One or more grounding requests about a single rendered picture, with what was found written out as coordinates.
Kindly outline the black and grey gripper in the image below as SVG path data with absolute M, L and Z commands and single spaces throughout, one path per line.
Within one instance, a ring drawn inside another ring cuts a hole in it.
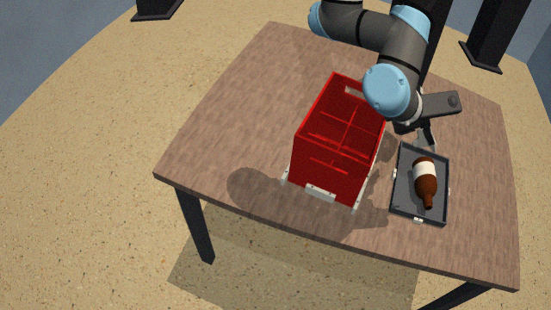
M 419 95 L 424 94 L 423 90 L 424 89 L 420 85 L 418 85 L 416 88 L 416 91 L 418 92 Z M 429 146 L 433 152 L 436 152 L 437 144 L 430 127 L 430 119 L 419 121 L 419 118 L 421 117 L 422 113 L 423 113 L 423 104 L 422 104 L 422 111 L 420 116 L 413 123 L 411 123 L 410 126 L 400 124 L 397 121 L 394 121 L 386 116 L 384 117 L 385 117 L 385 121 L 392 121 L 394 132 L 398 135 L 414 132 L 416 131 L 415 130 L 416 128 L 420 127 L 419 130 L 417 131 L 418 137 L 412 142 L 412 145 L 414 147 Z

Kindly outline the red plastic crate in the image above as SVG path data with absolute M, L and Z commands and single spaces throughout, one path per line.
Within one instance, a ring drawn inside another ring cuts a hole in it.
M 386 121 L 367 101 L 345 92 L 346 86 L 362 92 L 361 82 L 333 72 L 300 124 L 294 135 L 288 181 L 303 188 L 310 183 L 352 208 L 371 169 Z

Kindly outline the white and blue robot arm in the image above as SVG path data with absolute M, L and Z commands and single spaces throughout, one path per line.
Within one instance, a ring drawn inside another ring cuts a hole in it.
M 362 79 L 362 93 L 379 114 L 409 126 L 422 101 L 419 121 L 462 111 L 456 90 L 416 91 L 430 32 L 430 20 L 418 9 L 394 5 L 387 15 L 363 9 L 362 0 L 321 0 L 309 10 L 314 34 L 380 54 Z

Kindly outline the brown bottle with white label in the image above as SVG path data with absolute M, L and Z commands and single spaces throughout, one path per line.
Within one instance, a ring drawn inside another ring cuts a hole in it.
M 415 193 L 423 200 L 424 210 L 432 209 L 432 197 L 437 191 L 436 171 L 432 158 L 420 157 L 412 164 Z

